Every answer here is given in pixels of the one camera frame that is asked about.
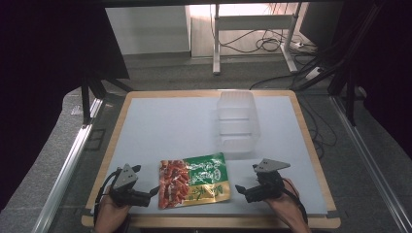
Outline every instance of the plastic container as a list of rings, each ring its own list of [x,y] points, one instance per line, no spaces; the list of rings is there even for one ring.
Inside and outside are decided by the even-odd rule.
[[[260,136],[258,112],[251,91],[228,90],[218,102],[219,149],[229,159],[250,156]]]

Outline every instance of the snack bag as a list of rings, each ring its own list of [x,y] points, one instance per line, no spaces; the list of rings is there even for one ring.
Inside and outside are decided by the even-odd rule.
[[[216,203],[230,198],[222,153],[160,161],[161,209]]]

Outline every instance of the colorful package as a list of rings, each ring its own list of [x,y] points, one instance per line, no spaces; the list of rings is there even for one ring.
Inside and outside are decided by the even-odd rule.
[[[158,207],[161,209],[216,203],[230,198],[222,153],[161,160]]]

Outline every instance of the human hand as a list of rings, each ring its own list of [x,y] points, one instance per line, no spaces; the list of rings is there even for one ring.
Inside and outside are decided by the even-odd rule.
[[[110,186],[106,187],[105,195],[99,204],[99,213],[94,225],[96,233],[113,233],[124,222],[131,206],[119,207],[109,196]]]
[[[299,197],[299,192],[294,187],[290,179],[284,179],[285,189]],[[293,233],[311,232],[308,224],[303,219],[302,212],[297,204],[286,193],[282,193],[279,198],[267,198],[264,200],[275,215],[285,223]]]

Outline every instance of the wall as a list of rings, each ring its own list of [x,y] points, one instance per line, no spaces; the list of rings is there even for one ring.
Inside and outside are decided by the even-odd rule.
[[[189,6],[106,9],[122,54],[190,51]]]

